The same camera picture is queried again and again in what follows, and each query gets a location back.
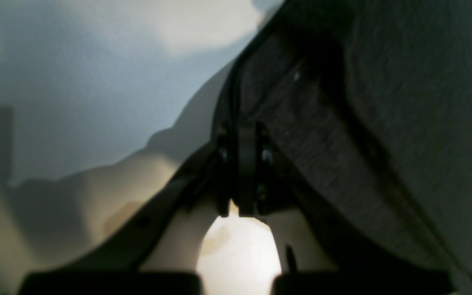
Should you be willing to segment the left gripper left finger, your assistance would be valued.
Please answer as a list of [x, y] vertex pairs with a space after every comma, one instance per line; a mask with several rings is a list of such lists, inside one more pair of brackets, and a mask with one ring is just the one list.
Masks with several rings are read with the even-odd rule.
[[238, 194], [238, 133], [222, 124], [170, 181], [95, 250], [27, 276], [20, 295], [200, 295], [202, 240]]

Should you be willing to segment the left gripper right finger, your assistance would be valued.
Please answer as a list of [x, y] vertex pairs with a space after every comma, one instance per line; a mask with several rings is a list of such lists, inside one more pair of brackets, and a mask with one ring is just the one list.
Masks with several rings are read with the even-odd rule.
[[236, 205], [266, 222], [281, 275], [274, 295], [449, 295], [446, 271], [393, 255], [356, 229], [304, 179], [263, 125], [236, 128]]

